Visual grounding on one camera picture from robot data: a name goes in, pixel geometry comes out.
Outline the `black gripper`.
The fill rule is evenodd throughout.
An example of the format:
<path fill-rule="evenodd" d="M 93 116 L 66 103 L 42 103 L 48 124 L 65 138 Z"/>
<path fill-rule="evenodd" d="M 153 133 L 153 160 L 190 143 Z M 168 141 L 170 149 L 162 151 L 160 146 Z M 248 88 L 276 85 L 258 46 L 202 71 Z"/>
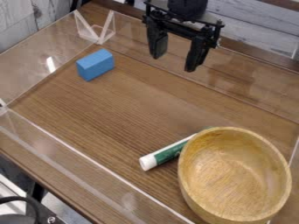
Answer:
<path fill-rule="evenodd" d="M 144 5 L 146 17 L 174 23 L 181 27 L 186 27 L 188 23 L 201 24 L 206 29 L 206 38 L 196 36 L 190 40 L 184 71 L 193 72 L 202 64 L 210 47 L 217 46 L 220 29 L 225 26 L 224 22 L 206 12 L 208 0 L 144 0 Z M 168 34 L 150 18 L 146 19 L 146 40 L 149 53 L 157 60 L 166 52 Z"/>

